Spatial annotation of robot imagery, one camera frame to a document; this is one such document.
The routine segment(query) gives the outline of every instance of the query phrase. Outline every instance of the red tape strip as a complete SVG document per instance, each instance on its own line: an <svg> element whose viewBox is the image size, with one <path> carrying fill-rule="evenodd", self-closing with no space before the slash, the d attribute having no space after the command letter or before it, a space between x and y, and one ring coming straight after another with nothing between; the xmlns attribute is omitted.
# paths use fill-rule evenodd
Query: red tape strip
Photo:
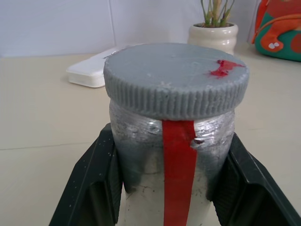
<svg viewBox="0 0 301 226"><path fill-rule="evenodd" d="M162 121L165 168L164 226L186 226L197 152L193 121Z"/></svg>

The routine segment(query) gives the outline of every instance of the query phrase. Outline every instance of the jar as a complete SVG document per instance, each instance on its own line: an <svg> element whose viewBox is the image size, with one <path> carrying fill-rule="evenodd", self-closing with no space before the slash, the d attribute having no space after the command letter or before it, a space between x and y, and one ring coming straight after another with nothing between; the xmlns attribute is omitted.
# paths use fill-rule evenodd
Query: jar
<svg viewBox="0 0 301 226"><path fill-rule="evenodd" d="M227 75L218 76L217 70ZM203 223L248 75L232 55L188 44L139 45L108 58L104 78L126 191L125 226ZM187 140L177 138L181 123L194 130L188 147L181 144ZM174 146L168 154L173 142L179 142L179 150ZM189 164L183 148L195 153ZM173 172L182 176L171 179Z"/></svg>

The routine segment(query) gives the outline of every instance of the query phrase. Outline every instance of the cream ceramic pot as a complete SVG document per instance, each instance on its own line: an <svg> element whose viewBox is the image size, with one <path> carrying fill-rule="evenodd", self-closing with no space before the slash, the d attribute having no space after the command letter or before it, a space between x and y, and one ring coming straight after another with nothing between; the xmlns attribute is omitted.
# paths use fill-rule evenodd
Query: cream ceramic pot
<svg viewBox="0 0 301 226"><path fill-rule="evenodd" d="M191 26L189 29L188 44L215 48L229 54L234 54L237 41L238 26L206 28Z"/></svg>

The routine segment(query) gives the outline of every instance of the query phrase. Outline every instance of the jar lid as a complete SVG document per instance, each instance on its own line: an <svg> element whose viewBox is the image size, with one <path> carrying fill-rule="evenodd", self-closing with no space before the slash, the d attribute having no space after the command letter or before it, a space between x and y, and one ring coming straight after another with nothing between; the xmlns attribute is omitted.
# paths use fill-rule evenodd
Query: jar lid
<svg viewBox="0 0 301 226"><path fill-rule="evenodd" d="M225 52L189 44L144 44L105 62L108 96L154 119L197 120L234 109L243 99L247 66Z"/></svg>

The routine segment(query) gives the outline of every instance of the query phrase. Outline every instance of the colorful bag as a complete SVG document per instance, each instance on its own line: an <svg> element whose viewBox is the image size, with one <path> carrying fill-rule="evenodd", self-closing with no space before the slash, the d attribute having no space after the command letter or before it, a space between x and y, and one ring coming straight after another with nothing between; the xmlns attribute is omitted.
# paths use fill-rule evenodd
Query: colorful bag
<svg viewBox="0 0 301 226"><path fill-rule="evenodd" d="M255 31L262 54L301 61L301 0L261 0Z"/></svg>

